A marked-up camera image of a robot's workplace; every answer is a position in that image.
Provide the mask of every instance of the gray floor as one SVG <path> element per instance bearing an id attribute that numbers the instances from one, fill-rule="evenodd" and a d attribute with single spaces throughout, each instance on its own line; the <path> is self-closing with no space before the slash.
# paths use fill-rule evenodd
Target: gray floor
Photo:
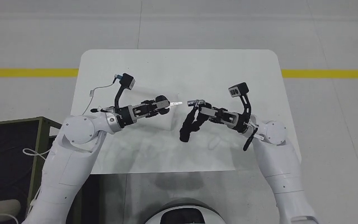
<path id="1" fill-rule="evenodd" d="M 77 68 L 88 49 L 270 49 L 283 69 L 357 69 L 357 0 L 5 0 L 0 67 Z M 1 78 L 0 120 L 69 115 L 76 78 Z M 285 79 L 303 184 L 325 223 L 358 221 L 358 80 Z M 106 223 L 138 223 L 181 197 L 227 223 L 277 223 L 252 171 L 108 175 Z"/>

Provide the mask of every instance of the white cable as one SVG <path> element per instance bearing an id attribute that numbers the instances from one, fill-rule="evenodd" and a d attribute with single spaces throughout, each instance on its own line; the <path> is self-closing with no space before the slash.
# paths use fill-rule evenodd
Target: white cable
<path id="1" fill-rule="evenodd" d="M 0 213 L 0 216 L 8 216 L 11 217 L 12 219 L 15 220 L 16 224 L 18 224 L 18 220 L 15 216 L 13 216 L 12 214 L 5 214 L 5 213 Z"/>
<path id="2" fill-rule="evenodd" d="M 25 154 L 25 155 L 28 155 L 28 156 L 40 156 L 41 158 L 43 158 L 44 160 L 46 160 L 46 158 L 43 157 L 42 155 L 48 153 L 50 150 L 51 150 L 51 149 L 49 149 L 49 150 L 47 150 L 46 152 L 43 152 L 43 153 L 38 153 L 38 152 L 36 152 L 35 150 L 32 150 L 32 149 L 30 149 L 30 148 L 24 148 L 24 149 L 22 150 L 22 152 L 23 152 L 23 154 Z"/>
<path id="3" fill-rule="evenodd" d="M 91 90 L 91 91 L 89 92 L 89 96 L 91 97 L 91 100 L 89 101 L 89 103 L 88 103 L 86 109 L 84 110 L 84 112 L 82 113 L 82 115 L 84 115 L 85 112 L 88 110 L 88 108 L 89 108 L 89 106 L 90 106 L 90 104 L 91 104 L 91 102 L 92 102 L 92 100 L 93 100 L 93 97 L 95 96 L 95 90 L 98 89 L 98 88 L 107 88 L 107 87 L 112 86 L 113 84 L 114 84 L 114 82 L 113 82 L 112 84 L 108 85 L 108 86 L 100 86 L 100 87 L 96 87 L 96 88 L 94 88 L 93 90 Z"/>
<path id="4" fill-rule="evenodd" d="M 44 160 L 46 160 L 46 158 L 43 157 L 42 155 L 48 153 L 50 150 L 51 150 L 51 149 L 49 149 L 49 150 L 47 150 L 46 152 L 43 152 L 43 153 L 38 153 L 38 152 L 36 152 L 35 150 L 32 150 L 32 149 L 30 149 L 30 148 L 24 148 L 24 149 L 22 150 L 22 152 L 23 152 L 23 154 L 25 154 L 25 155 L 28 155 L 28 156 L 40 156 L 41 158 L 43 158 Z M 35 201 L 36 201 L 36 199 L 37 199 L 37 196 L 39 196 L 40 189 L 41 189 L 41 185 L 40 185 L 40 187 L 38 188 L 38 190 L 37 190 L 37 192 L 36 192 L 36 194 L 35 194 L 33 200 L 32 200 L 31 203 L 30 203 L 29 210 L 27 211 L 27 216 L 30 214 L 30 212 L 31 212 L 31 210 L 32 210 L 32 208 L 33 208 L 33 206 L 34 206 L 34 203 L 35 203 Z"/>

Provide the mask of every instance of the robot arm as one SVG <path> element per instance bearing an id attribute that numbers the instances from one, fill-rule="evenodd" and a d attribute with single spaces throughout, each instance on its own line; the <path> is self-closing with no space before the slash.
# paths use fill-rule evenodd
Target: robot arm
<path id="1" fill-rule="evenodd" d="M 270 185 L 280 213 L 280 224 L 319 224 L 318 218 L 309 205 L 301 181 L 300 163 L 295 149 L 287 138 L 287 130 L 282 122 L 262 122 L 251 114 L 251 105 L 246 83 L 229 88 L 232 97 L 239 96 L 244 105 L 242 114 L 229 112 L 224 108 L 215 108 L 204 100 L 188 101 L 192 112 L 183 123 L 181 140 L 187 142 L 190 132 L 209 120 L 224 124 L 247 137 L 243 150 L 253 143 L 258 166 Z M 199 110 L 197 121 L 195 111 Z"/>
<path id="2" fill-rule="evenodd" d="M 116 79 L 120 80 L 121 88 L 115 106 L 92 109 L 93 113 L 99 112 L 98 116 L 70 116 L 64 121 L 46 158 L 38 197 L 31 202 L 33 208 L 23 223 L 65 223 L 73 199 L 90 175 L 107 133 L 119 132 L 140 118 L 169 112 L 171 103 L 164 96 L 120 108 L 118 99 L 123 89 L 133 87 L 134 79 L 128 74 Z M 77 146 L 90 141 L 95 141 L 90 151 Z"/>

